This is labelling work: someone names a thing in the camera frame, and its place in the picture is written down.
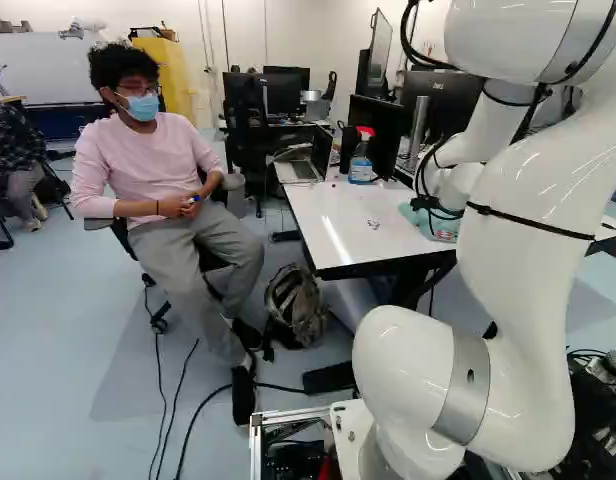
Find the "pink sweater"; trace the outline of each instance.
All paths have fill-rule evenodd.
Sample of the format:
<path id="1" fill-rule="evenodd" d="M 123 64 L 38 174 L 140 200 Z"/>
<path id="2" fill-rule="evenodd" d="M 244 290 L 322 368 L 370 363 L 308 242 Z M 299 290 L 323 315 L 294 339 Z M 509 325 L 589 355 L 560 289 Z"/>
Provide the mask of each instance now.
<path id="1" fill-rule="evenodd" d="M 83 217 L 112 218 L 114 198 L 160 200 L 201 188 L 197 167 L 221 171 L 219 156 L 181 115 L 157 114 L 157 130 L 140 134 L 117 115 L 89 124 L 77 141 L 70 200 Z M 164 217 L 132 218 L 130 228 Z"/>

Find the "eyeglasses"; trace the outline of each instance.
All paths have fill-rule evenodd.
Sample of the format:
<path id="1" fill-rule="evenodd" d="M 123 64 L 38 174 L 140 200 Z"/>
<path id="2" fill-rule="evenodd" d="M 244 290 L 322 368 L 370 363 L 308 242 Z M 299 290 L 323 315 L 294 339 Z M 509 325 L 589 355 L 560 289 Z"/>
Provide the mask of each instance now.
<path id="1" fill-rule="evenodd" d="M 126 96 L 143 97 L 148 94 L 161 95 L 161 85 L 159 83 L 120 83 L 119 89 L 124 90 Z"/>

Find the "face mask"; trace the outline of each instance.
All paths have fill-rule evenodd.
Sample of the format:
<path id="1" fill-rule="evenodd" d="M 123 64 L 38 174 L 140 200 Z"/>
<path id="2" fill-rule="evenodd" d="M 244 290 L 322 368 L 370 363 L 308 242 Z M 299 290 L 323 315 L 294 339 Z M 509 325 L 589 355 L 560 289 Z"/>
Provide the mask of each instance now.
<path id="1" fill-rule="evenodd" d="M 157 95 L 148 94 L 143 97 L 124 97 L 123 95 L 119 95 L 120 97 L 128 100 L 128 109 L 125 109 L 135 120 L 140 122 L 149 122 L 154 120 L 157 116 L 157 112 L 159 111 L 159 98 Z"/>

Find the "plaid shirt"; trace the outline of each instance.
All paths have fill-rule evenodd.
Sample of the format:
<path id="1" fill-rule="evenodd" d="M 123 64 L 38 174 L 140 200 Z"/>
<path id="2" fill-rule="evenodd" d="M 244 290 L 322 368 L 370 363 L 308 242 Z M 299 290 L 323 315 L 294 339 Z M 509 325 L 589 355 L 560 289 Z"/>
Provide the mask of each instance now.
<path id="1" fill-rule="evenodd" d="M 17 170 L 32 170 L 46 159 L 43 134 L 15 107 L 0 102 L 0 178 Z"/>

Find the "man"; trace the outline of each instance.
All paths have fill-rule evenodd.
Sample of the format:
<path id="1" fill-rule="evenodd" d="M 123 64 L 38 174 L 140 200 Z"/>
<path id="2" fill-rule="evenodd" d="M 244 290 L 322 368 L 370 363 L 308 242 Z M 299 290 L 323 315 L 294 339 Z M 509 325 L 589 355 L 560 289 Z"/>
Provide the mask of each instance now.
<path id="1" fill-rule="evenodd" d="M 40 161 L 46 158 L 46 142 L 15 107 L 0 102 L 0 197 L 7 200 L 31 232 L 41 228 L 33 208 L 33 189 L 43 178 Z"/>
<path id="2" fill-rule="evenodd" d="M 88 59 L 92 85 L 116 113 L 88 125 L 77 142 L 72 204 L 85 217 L 128 217 L 142 268 L 202 344 L 232 368 L 233 418 L 247 425 L 255 365 L 244 346 L 258 348 L 261 335 L 237 314 L 263 265 L 263 245 L 209 199 L 224 175 L 217 154 L 184 117 L 157 112 L 157 63 L 115 43 L 94 47 Z M 207 172 L 203 185 L 198 167 Z M 103 196 L 105 184 L 116 199 Z M 221 305 L 202 279 L 194 242 L 233 265 Z"/>

